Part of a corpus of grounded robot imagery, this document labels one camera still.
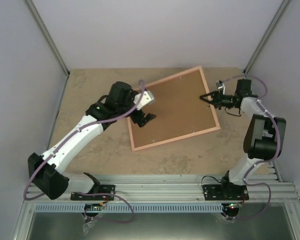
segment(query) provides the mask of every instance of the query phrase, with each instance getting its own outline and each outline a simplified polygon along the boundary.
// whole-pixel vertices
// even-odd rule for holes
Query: brown board
[[[155,102],[142,110],[157,117],[144,127],[128,118],[132,151],[220,129],[215,108],[199,99],[210,92],[201,66],[147,84],[146,89]]]

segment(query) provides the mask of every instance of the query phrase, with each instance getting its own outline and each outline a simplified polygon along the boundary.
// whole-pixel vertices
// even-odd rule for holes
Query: white arm segment
[[[133,100],[134,104],[137,104],[140,97],[141,97],[141,93],[135,95],[134,100]],[[152,92],[151,91],[144,91],[141,102],[138,104],[138,106],[136,106],[136,109],[140,110],[145,105],[150,105],[150,104],[153,104],[154,102],[155,102],[155,97],[152,94]]]
[[[62,174],[71,160],[84,148],[84,146],[104,131],[102,124],[94,124],[80,131],[80,127],[96,121],[97,120],[90,115],[83,116],[81,121],[61,141],[42,154],[43,160],[47,159],[51,154],[54,155],[47,163],[49,165],[54,164],[55,170]],[[54,153],[54,150],[75,131],[78,132],[71,137],[57,153]]]
[[[245,97],[243,98],[241,103],[241,107],[240,107],[241,111],[244,112],[249,117],[250,120],[254,114],[266,116],[265,113],[257,105],[256,101],[257,99],[254,97]],[[240,159],[240,161],[236,164],[236,166],[229,171],[229,181],[236,185],[244,185],[243,178],[245,173],[252,165],[254,165],[258,161],[262,161],[262,159],[258,159],[258,158],[250,159],[248,157],[248,154],[245,153]],[[251,176],[263,164],[264,163],[260,163],[256,165],[246,178],[248,179],[249,176]]]

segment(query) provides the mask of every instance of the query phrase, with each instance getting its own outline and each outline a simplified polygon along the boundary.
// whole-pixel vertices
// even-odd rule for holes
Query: beige table
[[[139,79],[150,83],[184,70],[185,68],[72,70],[51,145],[56,144],[80,121],[91,104],[108,94],[114,82],[122,81],[136,87]],[[203,71],[210,91],[216,89],[216,81],[241,73],[238,68],[204,68]],[[236,80],[227,83],[227,94],[234,94],[236,83]],[[243,140],[249,120],[245,115],[227,115],[224,110],[217,110],[217,115],[221,130],[137,152],[131,151],[127,119],[121,119],[85,146],[72,160],[67,172],[98,175],[223,175],[243,155]],[[258,173],[267,174],[267,166],[260,167]]]

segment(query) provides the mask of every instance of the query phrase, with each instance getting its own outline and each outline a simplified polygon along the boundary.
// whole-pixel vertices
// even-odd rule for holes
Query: light wooden frame
[[[149,83],[145,87],[148,88],[148,87],[151,87],[151,86],[154,86],[154,85],[157,85],[157,84],[164,83],[166,81],[173,80],[175,78],[180,78],[180,77],[182,77],[184,75],[193,73],[195,71],[199,71],[200,72],[205,92],[209,93],[210,91],[209,91],[209,88],[208,88],[208,84],[207,84],[207,81],[206,81],[206,78],[205,78],[205,75],[204,75],[204,71],[203,71],[203,69],[202,69],[201,66],[197,66],[197,67],[194,67],[194,68],[191,68],[191,69],[188,69],[188,70],[176,73],[174,75],[165,77],[165,78],[160,79],[158,81]],[[213,131],[220,130],[221,129],[220,128],[220,124],[219,124],[219,120],[218,120],[217,113],[216,113],[216,110],[215,110],[214,106],[210,105],[210,109],[212,111],[213,119],[214,119],[214,122],[215,122],[215,127],[208,128],[208,129],[201,130],[201,131],[197,131],[197,132],[192,132],[192,133],[189,133],[189,134],[186,134],[186,135],[182,135],[182,136],[170,138],[170,139],[163,140],[163,141],[158,141],[158,142],[150,143],[150,144],[139,146],[139,147],[135,147],[131,119],[127,118],[127,123],[128,123],[128,128],[129,128],[129,135],[130,135],[130,142],[131,142],[132,151],[135,152],[135,151],[139,151],[139,150],[143,150],[143,149],[147,149],[147,148],[159,146],[159,145],[162,145],[162,144],[171,143],[171,142],[174,142],[174,141],[178,141],[178,140],[182,140],[182,139],[187,139],[187,138],[191,138],[191,137],[198,136],[198,135],[201,135],[201,134],[206,134],[206,133],[210,133],[210,132],[213,132]]]

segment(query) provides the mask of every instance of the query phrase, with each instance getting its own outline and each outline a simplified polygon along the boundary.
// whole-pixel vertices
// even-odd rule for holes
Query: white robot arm
[[[243,141],[244,155],[237,165],[227,171],[221,184],[203,185],[205,200],[248,200],[246,187],[249,176],[258,167],[278,157],[282,151],[286,120],[270,114],[257,95],[252,94],[252,81],[239,79],[234,95],[225,95],[224,84],[216,83],[216,91],[200,96],[200,99],[219,110],[237,108],[250,119]]]
[[[109,95],[92,104],[61,141],[40,156],[33,153],[28,158],[30,180],[52,200],[63,193],[88,193],[95,184],[99,184],[98,180],[88,173],[63,174],[68,164],[85,145],[118,119],[131,117],[139,127],[154,119],[156,115],[149,113],[145,116],[141,110],[154,100],[153,94],[144,88],[138,93],[124,82],[114,83]]]

